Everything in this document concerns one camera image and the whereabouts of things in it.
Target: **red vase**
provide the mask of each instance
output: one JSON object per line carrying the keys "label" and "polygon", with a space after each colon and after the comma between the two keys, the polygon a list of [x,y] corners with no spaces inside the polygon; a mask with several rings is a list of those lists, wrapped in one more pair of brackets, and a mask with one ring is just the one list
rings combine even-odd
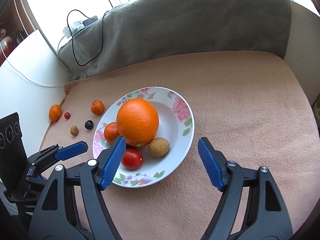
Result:
{"label": "red vase", "polygon": [[[10,55],[10,53],[13,51],[13,42],[12,39],[9,36],[4,37],[2,40],[0,40],[0,44],[2,47],[2,50],[6,57]],[[5,61],[5,57],[2,53],[2,50],[0,48],[0,66]]]}

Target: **silver bolt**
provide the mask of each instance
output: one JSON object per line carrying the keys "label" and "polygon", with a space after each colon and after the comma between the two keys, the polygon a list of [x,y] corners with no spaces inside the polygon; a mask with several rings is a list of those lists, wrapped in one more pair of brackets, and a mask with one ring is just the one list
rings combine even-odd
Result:
{"label": "silver bolt", "polygon": [[234,160],[231,160],[231,161],[228,161],[228,165],[229,165],[230,167],[234,167],[234,166],[237,165],[237,163],[236,163]]}
{"label": "silver bolt", "polygon": [[261,166],[261,167],[260,167],[260,171],[262,171],[262,172],[268,172],[269,169],[268,169],[266,166]]}
{"label": "silver bolt", "polygon": [[97,160],[95,160],[95,159],[88,160],[88,165],[89,165],[89,166],[94,166],[94,165],[96,165],[96,164],[97,164]]}
{"label": "silver bolt", "polygon": [[55,168],[54,168],[56,171],[61,171],[63,169],[63,166],[61,164],[57,165]]}

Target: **tangerine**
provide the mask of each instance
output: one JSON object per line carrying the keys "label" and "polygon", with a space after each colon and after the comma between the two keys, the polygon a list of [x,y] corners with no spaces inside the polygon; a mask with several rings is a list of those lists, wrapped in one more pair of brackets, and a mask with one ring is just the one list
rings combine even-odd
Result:
{"label": "tangerine", "polygon": [[49,118],[52,122],[56,122],[60,119],[62,116],[62,109],[59,105],[53,105],[51,106],[49,110]]}
{"label": "tangerine", "polygon": [[159,128],[159,116],[155,107],[142,98],[126,101],[119,109],[116,124],[118,132],[134,147],[148,145]]}
{"label": "tangerine", "polygon": [[111,122],[104,128],[103,135],[108,143],[113,143],[119,135],[116,122]]}
{"label": "tangerine", "polygon": [[95,100],[91,105],[91,112],[95,115],[102,114],[104,112],[104,104],[99,100]]}

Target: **plate rim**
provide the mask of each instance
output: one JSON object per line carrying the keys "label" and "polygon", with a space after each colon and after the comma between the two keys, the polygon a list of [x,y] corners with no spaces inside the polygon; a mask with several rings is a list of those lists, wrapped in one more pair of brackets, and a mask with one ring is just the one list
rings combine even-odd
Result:
{"label": "plate rim", "polygon": [[[162,177],[160,177],[160,178],[157,178],[158,180],[157,180],[157,179],[154,179],[154,180],[152,180],[152,181],[149,182],[149,183],[146,183],[146,184],[143,184],[143,185],[135,185],[135,186],[121,185],[121,184],[115,183],[115,182],[113,181],[113,179],[112,179],[112,183],[115,184],[115,185],[117,185],[117,186],[120,186],[120,187],[126,187],[126,188],[148,187],[148,186],[151,186],[151,185],[153,185],[153,184],[155,184],[155,183],[163,180],[164,178],[168,177],[171,173],[173,173],[173,172],[180,166],[180,164],[181,164],[181,163],[183,162],[183,160],[186,158],[186,156],[187,156],[187,154],[188,154],[188,152],[189,152],[189,150],[190,150],[190,148],[191,148],[192,142],[193,142],[193,137],[194,137],[194,133],[195,133],[195,119],[194,119],[194,116],[193,116],[193,112],[192,112],[192,109],[191,109],[190,105],[189,105],[188,102],[185,100],[185,98],[184,98],[183,96],[181,96],[179,93],[177,93],[176,91],[174,91],[174,90],[172,90],[172,89],[170,89],[170,88],[165,88],[165,87],[159,87],[159,86],[154,86],[154,87],[153,87],[153,86],[149,86],[149,87],[138,88],[138,89],[136,89],[136,90],[134,90],[134,91],[132,91],[132,92],[129,92],[129,93],[125,94],[125,95],[122,96],[121,98],[123,98],[123,97],[129,95],[130,93],[133,93],[133,92],[135,92],[135,91],[137,91],[137,90],[141,90],[141,89],[145,89],[145,88],[160,88],[160,89],[165,89],[165,90],[168,90],[168,91],[171,91],[171,92],[175,93],[175,94],[178,95],[181,99],[183,99],[183,101],[186,103],[186,105],[187,105],[188,108],[189,108],[190,117],[192,117],[191,139],[190,139],[189,145],[188,145],[188,147],[187,147],[188,150],[184,153],[184,155],[183,155],[183,157],[181,158],[181,160],[177,163],[177,165],[175,166],[175,168],[172,169],[172,171],[168,172],[165,176],[162,176]],[[114,103],[108,108],[108,110],[109,110],[113,105],[115,105],[121,98],[119,98],[116,102],[114,102]],[[99,127],[99,123],[100,123],[101,119],[103,118],[103,116],[100,118],[100,120],[99,120],[99,122],[98,122],[98,125],[97,125],[97,128],[96,128],[96,130],[95,130],[95,132],[94,132],[94,134],[93,134],[93,140],[92,140],[92,156],[93,156],[93,150],[94,150],[94,149],[93,149],[94,137],[95,137],[95,134],[96,134],[96,132],[97,132],[97,130],[98,130],[98,127]]]}

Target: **white plate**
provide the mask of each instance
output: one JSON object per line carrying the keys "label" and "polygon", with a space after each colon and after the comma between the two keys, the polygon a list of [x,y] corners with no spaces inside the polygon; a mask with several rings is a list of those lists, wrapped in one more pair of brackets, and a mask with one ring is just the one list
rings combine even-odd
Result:
{"label": "white plate", "polygon": [[121,187],[145,187],[171,174],[186,157],[195,131],[192,111],[188,103],[177,92],[162,87],[147,87],[133,91],[116,101],[102,116],[93,138],[93,157],[110,147],[104,138],[104,128],[115,122],[121,105],[132,98],[148,100],[158,111],[159,129],[156,137],[163,137],[170,143],[169,152],[160,158],[148,154],[148,146],[137,148],[143,155],[143,165],[129,171],[120,164],[113,183]]}

